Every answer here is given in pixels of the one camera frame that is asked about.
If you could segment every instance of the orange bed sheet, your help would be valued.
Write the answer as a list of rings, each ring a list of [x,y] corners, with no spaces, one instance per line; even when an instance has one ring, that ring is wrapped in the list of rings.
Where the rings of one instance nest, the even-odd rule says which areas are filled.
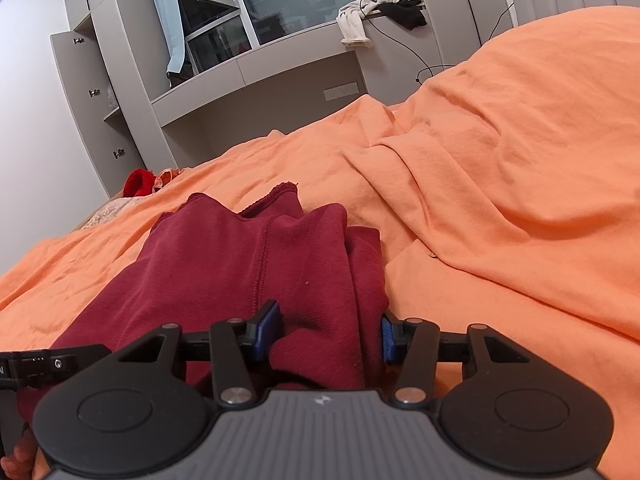
[[[380,230],[396,314],[447,331],[488,323],[604,396],[615,431],[601,471],[637,479],[639,123],[639,9],[530,23],[393,113],[364,96],[187,170],[108,224],[44,240],[0,278],[0,349],[52,343],[192,192],[240,210],[290,180],[306,210],[340,202]],[[443,367],[438,380],[460,377]]]

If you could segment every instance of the wall socket panel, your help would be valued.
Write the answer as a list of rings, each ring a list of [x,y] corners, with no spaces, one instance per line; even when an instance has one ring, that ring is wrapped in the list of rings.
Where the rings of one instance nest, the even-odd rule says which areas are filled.
[[[347,95],[353,95],[360,92],[358,83],[348,83],[346,85],[334,86],[324,91],[324,98],[327,101],[337,99],[338,97],[345,97]]]

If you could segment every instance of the curtain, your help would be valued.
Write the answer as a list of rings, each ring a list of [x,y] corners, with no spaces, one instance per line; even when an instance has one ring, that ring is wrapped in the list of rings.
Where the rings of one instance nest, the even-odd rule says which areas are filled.
[[[171,59],[167,72],[179,73],[184,64],[184,33],[178,0],[154,0]]]

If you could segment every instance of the maroon fabric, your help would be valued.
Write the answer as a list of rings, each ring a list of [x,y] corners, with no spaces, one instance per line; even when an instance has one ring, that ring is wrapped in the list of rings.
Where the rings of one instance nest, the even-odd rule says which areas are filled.
[[[379,233],[347,227],[339,204],[304,214],[291,183],[240,214],[201,193],[163,214],[138,259],[53,347],[101,342],[115,350],[166,322],[199,332],[222,319],[250,318],[266,300],[280,303],[285,327],[271,348],[271,367],[334,389],[381,379],[380,319],[388,300]],[[208,370],[208,363],[189,363],[187,382]],[[26,420],[43,394],[18,393]]]
[[[149,170],[133,170],[127,177],[127,181],[122,188],[122,196],[131,198],[133,196],[146,196],[154,191],[156,176]]]

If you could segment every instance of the white logo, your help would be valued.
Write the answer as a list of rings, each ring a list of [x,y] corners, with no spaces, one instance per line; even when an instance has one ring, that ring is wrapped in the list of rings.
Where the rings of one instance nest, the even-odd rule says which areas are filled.
[[[320,404],[320,406],[324,406],[325,404],[331,402],[331,397],[325,394],[318,395],[316,398],[314,398],[314,402],[316,404]]]

